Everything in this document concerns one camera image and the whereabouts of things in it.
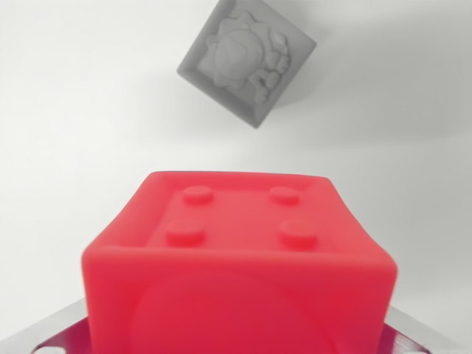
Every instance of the plastic block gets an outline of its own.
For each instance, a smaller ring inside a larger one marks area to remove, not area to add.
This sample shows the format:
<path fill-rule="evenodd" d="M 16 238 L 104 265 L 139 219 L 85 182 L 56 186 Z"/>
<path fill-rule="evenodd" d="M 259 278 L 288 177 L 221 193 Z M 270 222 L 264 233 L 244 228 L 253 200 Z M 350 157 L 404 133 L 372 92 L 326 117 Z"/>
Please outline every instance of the plastic block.
<path fill-rule="evenodd" d="M 326 178 L 151 174 L 85 250 L 94 354 L 375 354 L 392 258 Z"/>
<path fill-rule="evenodd" d="M 257 127 L 315 45 L 260 0 L 220 0 L 178 73 Z"/>

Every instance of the gray block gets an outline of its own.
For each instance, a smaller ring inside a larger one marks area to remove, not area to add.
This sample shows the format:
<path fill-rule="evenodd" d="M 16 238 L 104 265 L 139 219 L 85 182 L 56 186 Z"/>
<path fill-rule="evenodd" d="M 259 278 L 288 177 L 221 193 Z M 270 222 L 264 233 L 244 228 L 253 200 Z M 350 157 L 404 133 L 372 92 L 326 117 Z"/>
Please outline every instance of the gray block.
<path fill-rule="evenodd" d="M 261 0 L 220 0 L 177 72 L 258 127 L 315 46 Z"/>

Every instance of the embossed figure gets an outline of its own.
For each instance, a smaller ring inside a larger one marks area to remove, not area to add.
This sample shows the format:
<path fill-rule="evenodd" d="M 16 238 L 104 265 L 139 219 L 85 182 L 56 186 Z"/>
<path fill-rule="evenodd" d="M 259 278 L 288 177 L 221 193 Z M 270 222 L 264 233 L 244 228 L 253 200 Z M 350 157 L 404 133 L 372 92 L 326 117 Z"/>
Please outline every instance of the embossed figure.
<path fill-rule="evenodd" d="M 268 99 L 290 63 L 285 36 L 248 12 L 222 20 L 218 34 L 206 42 L 201 68 L 211 73 L 215 85 L 241 89 L 249 81 L 258 105 Z"/>

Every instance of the red block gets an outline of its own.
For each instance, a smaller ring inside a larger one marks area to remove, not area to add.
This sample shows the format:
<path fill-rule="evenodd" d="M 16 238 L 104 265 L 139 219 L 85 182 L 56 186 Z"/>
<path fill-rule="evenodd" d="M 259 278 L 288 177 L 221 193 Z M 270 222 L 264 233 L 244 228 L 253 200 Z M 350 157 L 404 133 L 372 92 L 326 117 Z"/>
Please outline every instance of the red block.
<path fill-rule="evenodd" d="M 392 258 L 326 178 L 151 174 L 85 250 L 94 354 L 374 354 Z"/>

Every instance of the metal base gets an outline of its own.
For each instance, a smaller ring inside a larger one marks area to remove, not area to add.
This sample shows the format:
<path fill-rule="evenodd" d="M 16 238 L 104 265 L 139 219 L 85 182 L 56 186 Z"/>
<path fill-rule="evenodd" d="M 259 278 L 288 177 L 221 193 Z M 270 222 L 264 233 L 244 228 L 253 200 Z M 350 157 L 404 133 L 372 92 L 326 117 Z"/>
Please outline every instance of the metal base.
<path fill-rule="evenodd" d="M 0 342 L 0 354 L 35 352 L 93 354 L 85 300 Z M 472 354 L 396 308 L 390 308 L 377 354 L 407 353 Z"/>

